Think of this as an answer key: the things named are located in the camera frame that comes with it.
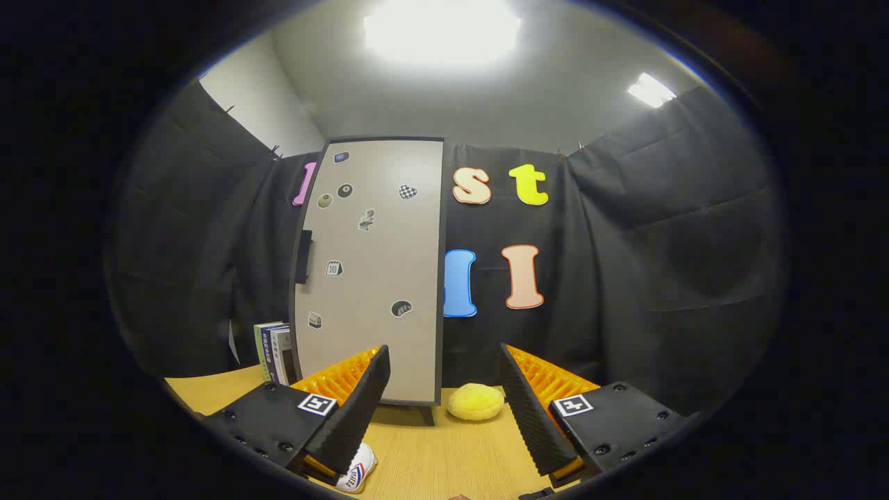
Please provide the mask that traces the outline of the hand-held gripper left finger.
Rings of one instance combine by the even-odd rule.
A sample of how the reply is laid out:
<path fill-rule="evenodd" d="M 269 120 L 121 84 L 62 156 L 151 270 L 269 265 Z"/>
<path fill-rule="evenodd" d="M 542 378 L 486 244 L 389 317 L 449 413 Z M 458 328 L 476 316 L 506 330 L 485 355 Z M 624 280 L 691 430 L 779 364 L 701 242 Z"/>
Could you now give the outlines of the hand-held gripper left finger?
<path fill-rule="evenodd" d="M 349 471 L 390 380 L 389 350 L 366 349 L 292 385 L 263 382 L 201 423 L 291 474 L 333 486 Z"/>

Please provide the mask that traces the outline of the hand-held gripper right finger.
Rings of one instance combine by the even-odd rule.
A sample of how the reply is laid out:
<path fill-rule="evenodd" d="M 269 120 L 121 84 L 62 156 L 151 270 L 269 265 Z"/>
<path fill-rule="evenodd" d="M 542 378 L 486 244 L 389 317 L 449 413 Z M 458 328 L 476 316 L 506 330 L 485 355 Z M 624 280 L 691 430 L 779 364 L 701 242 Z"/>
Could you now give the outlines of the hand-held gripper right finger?
<path fill-rule="evenodd" d="M 501 382 L 538 474 L 561 488 L 634 463 L 688 418 L 627 382 L 606 385 L 508 344 Z"/>

